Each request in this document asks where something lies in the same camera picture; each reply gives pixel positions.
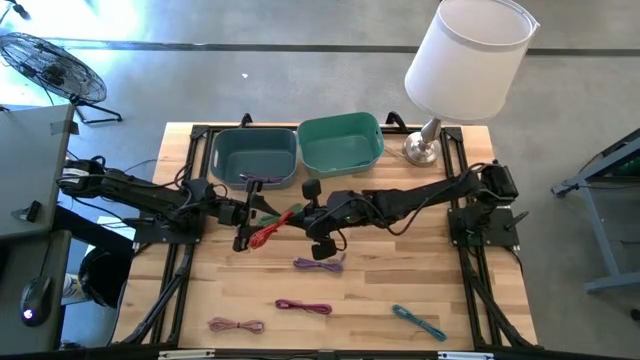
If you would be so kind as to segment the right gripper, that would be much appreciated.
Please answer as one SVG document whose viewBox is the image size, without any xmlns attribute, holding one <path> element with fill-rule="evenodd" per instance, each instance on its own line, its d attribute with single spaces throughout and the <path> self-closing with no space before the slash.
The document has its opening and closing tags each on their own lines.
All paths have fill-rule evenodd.
<svg viewBox="0 0 640 360">
<path fill-rule="evenodd" d="M 325 260 L 338 252 L 335 241 L 329 234 L 340 229 L 340 212 L 351 205 L 351 200 L 346 200 L 338 205 L 321 206 L 318 201 L 321 192 L 319 179 L 305 181 L 302 184 L 302 195 L 309 202 L 295 215 L 295 227 L 304 230 L 308 238 L 320 240 L 312 245 L 314 260 Z"/>
</svg>

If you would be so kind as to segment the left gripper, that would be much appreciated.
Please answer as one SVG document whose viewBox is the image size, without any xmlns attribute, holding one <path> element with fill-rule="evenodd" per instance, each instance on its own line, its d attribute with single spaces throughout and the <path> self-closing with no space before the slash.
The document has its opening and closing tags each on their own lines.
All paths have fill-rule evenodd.
<svg viewBox="0 0 640 360">
<path fill-rule="evenodd" d="M 255 210 L 270 215 L 279 215 L 279 212 L 270 206 L 260 194 L 263 182 L 250 180 L 248 182 L 248 204 L 234 199 L 220 199 L 218 205 L 218 222 L 222 225 L 236 228 L 234 238 L 234 251 L 242 252 L 249 248 L 251 236 L 258 231 L 257 225 L 252 225 L 255 218 Z"/>
</svg>

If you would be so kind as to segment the blue-grey plastic bin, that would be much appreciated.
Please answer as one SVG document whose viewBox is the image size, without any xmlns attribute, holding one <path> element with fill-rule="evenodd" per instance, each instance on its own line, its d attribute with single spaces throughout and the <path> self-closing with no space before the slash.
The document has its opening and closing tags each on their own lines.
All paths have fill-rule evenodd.
<svg viewBox="0 0 640 360">
<path fill-rule="evenodd" d="M 211 174 L 229 188 L 260 180 L 264 189 L 283 189 L 294 182 L 297 138 L 283 128 L 227 129 L 215 136 L 211 156 Z"/>
</svg>

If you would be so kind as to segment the green plastic bin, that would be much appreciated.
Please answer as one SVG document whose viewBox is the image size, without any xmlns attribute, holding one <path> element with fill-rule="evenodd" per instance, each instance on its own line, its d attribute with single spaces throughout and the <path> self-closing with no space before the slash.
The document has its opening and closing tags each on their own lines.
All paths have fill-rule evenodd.
<svg viewBox="0 0 640 360">
<path fill-rule="evenodd" d="M 380 125 L 367 112 L 306 120 L 296 135 L 302 162 L 317 178 L 368 171 L 385 149 Z"/>
</svg>

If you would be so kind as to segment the black round seat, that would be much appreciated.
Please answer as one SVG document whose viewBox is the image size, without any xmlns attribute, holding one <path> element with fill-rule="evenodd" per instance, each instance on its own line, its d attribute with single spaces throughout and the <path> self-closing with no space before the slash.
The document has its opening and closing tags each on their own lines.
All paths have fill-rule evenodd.
<svg viewBox="0 0 640 360">
<path fill-rule="evenodd" d="M 133 252 L 110 253 L 93 248 L 83 258 L 78 278 L 82 291 L 98 305 L 118 308 Z"/>
</svg>

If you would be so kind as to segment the white shade table lamp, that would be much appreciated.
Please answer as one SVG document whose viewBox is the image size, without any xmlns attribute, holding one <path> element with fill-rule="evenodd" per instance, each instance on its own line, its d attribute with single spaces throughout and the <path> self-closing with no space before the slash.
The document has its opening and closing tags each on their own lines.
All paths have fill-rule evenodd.
<svg viewBox="0 0 640 360">
<path fill-rule="evenodd" d="M 429 115 L 404 142 L 410 163 L 436 161 L 443 122 L 481 122 L 499 114 L 539 27 L 513 0 L 439 3 L 404 78 L 410 100 Z"/>
</svg>

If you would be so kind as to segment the small black desk device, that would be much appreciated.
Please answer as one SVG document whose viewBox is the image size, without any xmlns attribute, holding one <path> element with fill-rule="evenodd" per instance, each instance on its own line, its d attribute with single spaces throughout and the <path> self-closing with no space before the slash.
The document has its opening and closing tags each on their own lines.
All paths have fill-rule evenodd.
<svg viewBox="0 0 640 360">
<path fill-rule="evenodd" d="M 35 223 L 41 208 L 42 204 L 33 200 L 27 207 L 12 211 L 11 216 L 20 221 Z"/>
</svg>

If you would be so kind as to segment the grey office desk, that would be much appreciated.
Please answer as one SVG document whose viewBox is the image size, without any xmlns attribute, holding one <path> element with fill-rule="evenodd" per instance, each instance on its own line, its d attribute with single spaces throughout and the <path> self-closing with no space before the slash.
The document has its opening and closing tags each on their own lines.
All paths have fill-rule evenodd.
<svg viewBox="0 0 640 360">
<path fill-rule="evenodd" d="M 61 293 L 71 243 L 67 231 L 53 231 L 58 187 L 73 128 L 69 105 L 0 113 L 0 358 L 48 352 L 59 344 Z M 42 204 L 35 223 L 11 212 L 33 200 Z M 28 327 L 20 298 L 34 277 L 52 278 L 48 319 Z"/>
</svg>

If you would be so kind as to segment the black computer mouse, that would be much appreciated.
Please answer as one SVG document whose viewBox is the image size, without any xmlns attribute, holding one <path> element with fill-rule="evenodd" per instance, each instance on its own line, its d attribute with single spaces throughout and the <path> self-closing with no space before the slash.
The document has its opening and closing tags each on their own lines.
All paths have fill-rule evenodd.
<svg viewBox="0 0 640 360">
<path fill-rule="evenodd" d="M 20 298 L 20 315 L 28 327 L 42 325 L 51 313 L 52 278 L 41 275 L 32 278 L 23 288 Z"/>
</svg>

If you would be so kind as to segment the black floor fan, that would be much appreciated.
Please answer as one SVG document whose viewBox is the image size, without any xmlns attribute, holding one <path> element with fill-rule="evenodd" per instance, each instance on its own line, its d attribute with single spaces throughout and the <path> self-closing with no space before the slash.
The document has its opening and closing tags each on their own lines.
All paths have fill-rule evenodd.
<svg viewBox="0 0 640 360">
<path fill-rule="evenodd" d="M 65 49 L 27 33 L 12 32 L 0 36 L 0 56 L 46 93 L 68 100 L 83 124 L 123 121 L 120 113 L 98 106 L 107 97 L 103 79 Z"/>
</svg>

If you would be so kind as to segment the grey metal side table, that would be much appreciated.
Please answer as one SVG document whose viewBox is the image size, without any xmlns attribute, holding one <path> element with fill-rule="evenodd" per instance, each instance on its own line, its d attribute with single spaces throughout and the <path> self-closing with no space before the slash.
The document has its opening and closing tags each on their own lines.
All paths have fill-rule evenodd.
<svg viewBox="0 0 640 360">
<path fill-rule="evenodd" d="M 629 270 L 622 255 L 637 250 L 640 261 L 640 128 L 551 187 L 557 198 L 573 191 L 582 199 L 607 270 L 606 276 L 585 283 L 585 291 L 640 285 L 640 270 Z"/>
</svg>

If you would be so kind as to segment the black aluminium table frame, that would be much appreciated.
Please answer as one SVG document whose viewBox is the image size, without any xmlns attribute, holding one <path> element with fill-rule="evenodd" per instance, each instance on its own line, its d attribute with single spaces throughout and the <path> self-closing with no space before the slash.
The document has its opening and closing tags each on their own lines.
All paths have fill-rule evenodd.
<svg viewBox="0 0 640 360">
<path fill-rule="evenodd" d="M 209 157 L 208 143 L 221 128 L 198 123 L 168 123 L 156 165 L 154 181 L 173 177 L 187 159 L 194 159 L 198 176 L 202 160 Z M 481 126 L 445 127 L 452 161 L 438 160 L 435 166 L 413 167 L 402 159 L 398 147 L 404 133 L 398 127 L 382 125 L 385 152 L 369 172 L 322 180 L 320 200 L 334 190 L 410 189 L 458 174 L 465 156 L 468 163 L 489 162 L 493 150 L 488 129 Z M 422 210 L 411 228 L 394 237 L 375 227 L 343 230 L 349 242 L 345 271 L 296 270 L 295 257 L 310 257 L 310 241 L 304 232 L 280 228 L 268 243 L 255 252 L 235 253 L 231 249 L 235 229 L 209 219 L 194 252 L 187 290 L 178 292 L 144 344 L 173 342 L 180 348 L 303 349 L 311 350 L 472 350 L 466 292 L 458 249 L 449 243 L 449 203 Z M 161 284 L 179 267 L 185 247 L 154 244 L 134 259 L 116 325 L 114 341 L 124 340 L 142 321 L 156 301 Z M 484 279 L 490 279 L 493 295 L 518 332 L 537 343 L 519 265 L 510 252 L 488 248 L 482 263 Z M 285 298 L 303 303 L 328 303 L 331 315 L 303 310 L 280 310 L 275 300 Z M 447 341 L 435 340 L 419 327 L 393 315 L 391 307 L 401 304 L 439 327 Z M 213 332 L 207 321 L 225 317 L 236 321 L 257 319 L 266 325 L 260 335 L 241 329 Z"/>
</svg>

